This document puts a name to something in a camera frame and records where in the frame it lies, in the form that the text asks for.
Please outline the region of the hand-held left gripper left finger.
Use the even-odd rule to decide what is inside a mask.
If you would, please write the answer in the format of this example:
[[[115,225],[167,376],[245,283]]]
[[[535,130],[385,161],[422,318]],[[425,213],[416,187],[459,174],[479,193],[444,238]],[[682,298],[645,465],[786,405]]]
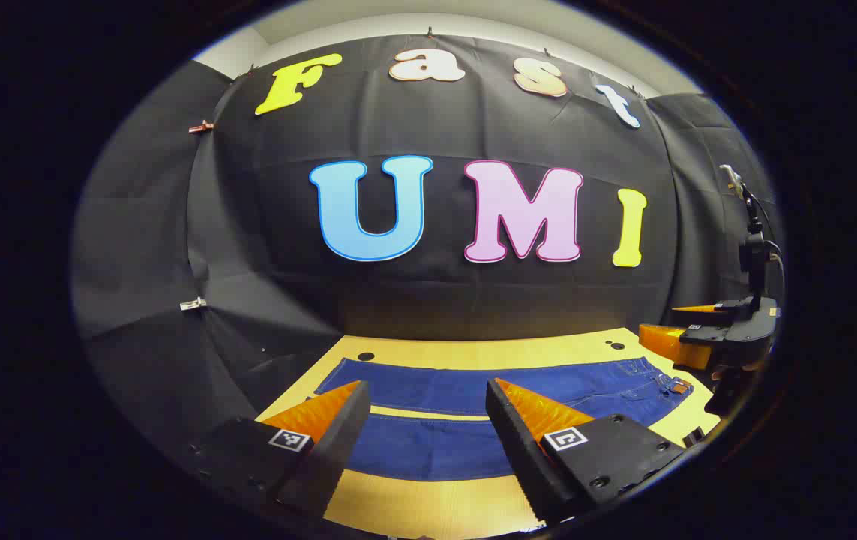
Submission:
[[[322,519],[370,405],[356,380],[263,420],[234,417],[186,448],[187,467],[257,515]]]

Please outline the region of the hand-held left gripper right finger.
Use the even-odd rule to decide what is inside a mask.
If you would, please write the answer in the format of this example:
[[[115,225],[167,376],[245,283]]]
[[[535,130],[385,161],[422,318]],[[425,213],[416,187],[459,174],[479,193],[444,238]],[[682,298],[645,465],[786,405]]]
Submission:
[[[591,417],[500,377],[487,382],[485,407],[529,506],[547,525],[622,498],[685,450],[627,415]]]

